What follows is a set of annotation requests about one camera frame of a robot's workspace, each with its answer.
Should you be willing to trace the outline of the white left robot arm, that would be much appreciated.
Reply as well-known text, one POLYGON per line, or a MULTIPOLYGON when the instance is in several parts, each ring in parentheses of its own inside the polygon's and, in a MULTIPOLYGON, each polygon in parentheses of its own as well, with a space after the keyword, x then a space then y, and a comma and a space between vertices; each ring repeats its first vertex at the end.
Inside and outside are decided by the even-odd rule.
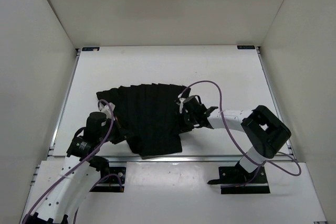
POLYGON ((36 200, 23 223, 70 223, 86 195, 107 180, 109 161, 97 153, 108 140, 113 127, 110 112, 92 112, 66 151, 57 180, 36 200))

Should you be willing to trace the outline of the black pleated skirt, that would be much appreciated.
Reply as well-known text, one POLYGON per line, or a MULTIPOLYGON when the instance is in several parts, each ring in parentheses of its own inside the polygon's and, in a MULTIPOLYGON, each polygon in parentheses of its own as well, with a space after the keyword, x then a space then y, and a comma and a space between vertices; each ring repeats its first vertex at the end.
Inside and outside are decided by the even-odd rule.
POLYGON ((109 140, 127 142, 140 156, 180 153, 178 96, 187 98, 190 89, 175 84, 141 84, 120 86, 96 93, 98 100, 114 105, 114 124, 109 140))

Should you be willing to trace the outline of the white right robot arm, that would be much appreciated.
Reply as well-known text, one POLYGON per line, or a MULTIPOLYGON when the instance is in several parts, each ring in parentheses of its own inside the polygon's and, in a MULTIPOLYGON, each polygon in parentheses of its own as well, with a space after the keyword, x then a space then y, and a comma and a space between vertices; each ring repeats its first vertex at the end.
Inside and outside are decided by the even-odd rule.
POLYGON ((228 129, 243 132, 252 147, 236 165, 235 175, 241 182, 248 182, 254 171, 274 158, 290 139, 290 130, 264 105, 253 110, 224 110, 206 108, 198 95, 177 100, 180 128, 183 132, 195 128, 228 129))

